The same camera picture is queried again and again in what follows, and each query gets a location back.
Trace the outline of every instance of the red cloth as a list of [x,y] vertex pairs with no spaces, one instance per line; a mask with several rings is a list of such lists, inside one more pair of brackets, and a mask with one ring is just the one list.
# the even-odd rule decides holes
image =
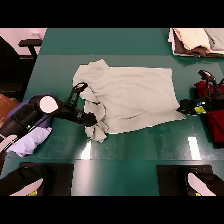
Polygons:
[[[206,96],[206,82],[200,81],[195,86],[200,98]],[[219,88],[221,92],[224,92],[223,84]],[[214,92],[212,84],[210,84],[210,92]],[[214,143],[224,142],[224,110],[214,111],[204,116]]]

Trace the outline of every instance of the table surface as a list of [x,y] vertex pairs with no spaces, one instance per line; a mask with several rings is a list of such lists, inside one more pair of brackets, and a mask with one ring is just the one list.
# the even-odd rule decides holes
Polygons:
[[[193,97],[198,71],[223,78],[223,59],[173,56],[167,28],[48,29],[24,99],[52,92],[65,100],[80,64],[104,59],[109,66],[172,68],[177,100]],[[50,137],[33,155],[8,153],[1,178],[21,161],[74,163],[72,195],[158,195],[157,164],[211,164],[224,179],[224,149],[214,147],[202,117],[88,140],[84,127],[55,119]],[[201,161],[193,161],[188,137],[196,137]],[[90,160],[83,150],[91,148]]]

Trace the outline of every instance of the white wall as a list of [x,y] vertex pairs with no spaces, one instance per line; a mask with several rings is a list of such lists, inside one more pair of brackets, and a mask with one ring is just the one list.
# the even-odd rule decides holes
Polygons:
[[19,47],[20,40],[32,38],[32,33],[40,33],[44,37],[47,28],[0,28],[0,36],[7,41],[20,55],[30,55],[27,47]]

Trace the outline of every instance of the black chair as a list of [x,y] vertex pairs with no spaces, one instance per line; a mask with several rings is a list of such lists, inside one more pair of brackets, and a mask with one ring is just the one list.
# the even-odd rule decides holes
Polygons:
[[41,44],[40,39],[21,40],[19,46],[28,47],[31,55],[19,55],[0,37],[0,94],[22,101],[37,59],[34,47]]

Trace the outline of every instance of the robotic arm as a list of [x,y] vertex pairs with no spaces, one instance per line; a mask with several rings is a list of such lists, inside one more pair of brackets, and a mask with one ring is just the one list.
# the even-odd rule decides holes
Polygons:
[[[219,86],[224,83],[224,78],[217,84],[215,77],[211,73],[204,70],[200,70],[198,73],[201,75],[202,80],[206,80],[206,96],[195,100],[181,100],[177,111],[184,114],[198,115],[224,110],[224,93],[221,93],[219,89]],[[213,94],[210,92],[210,82],[213,84]]]
[[94,114],[87,114],[83,110],[77,109],[79,95],[87,86],[86,83],[79,83],[74,86],[66,102],[62,102],[49,94],[31,98],[28,104],[21,107],[0,128],[0,153],[33,130],[35,128],[34,125],[44,115],[48,115],[46,118],[49,116],[58,117],[84,124],[85,126],[96,124],[97,121]]

